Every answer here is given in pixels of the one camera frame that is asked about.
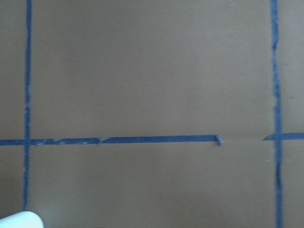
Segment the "light blue cup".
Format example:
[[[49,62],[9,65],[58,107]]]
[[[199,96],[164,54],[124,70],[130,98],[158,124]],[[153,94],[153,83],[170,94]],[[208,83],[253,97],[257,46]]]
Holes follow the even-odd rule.
[[[0,220],[0,228],[43,228],[40,216],[31,211],[23,211]]]

